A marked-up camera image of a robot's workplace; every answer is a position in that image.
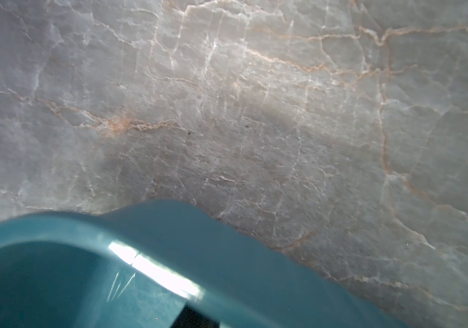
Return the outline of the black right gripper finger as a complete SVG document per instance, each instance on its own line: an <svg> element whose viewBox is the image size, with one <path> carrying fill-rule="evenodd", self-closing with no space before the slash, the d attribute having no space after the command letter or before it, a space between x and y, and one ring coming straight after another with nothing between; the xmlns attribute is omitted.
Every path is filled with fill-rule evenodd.
<svg viewBox="0 0 468 328"><path fill-rule="evenodd" d="M185 307L172 323L171 328L219 328L220 323L197 312L191 307Z"/></svg>

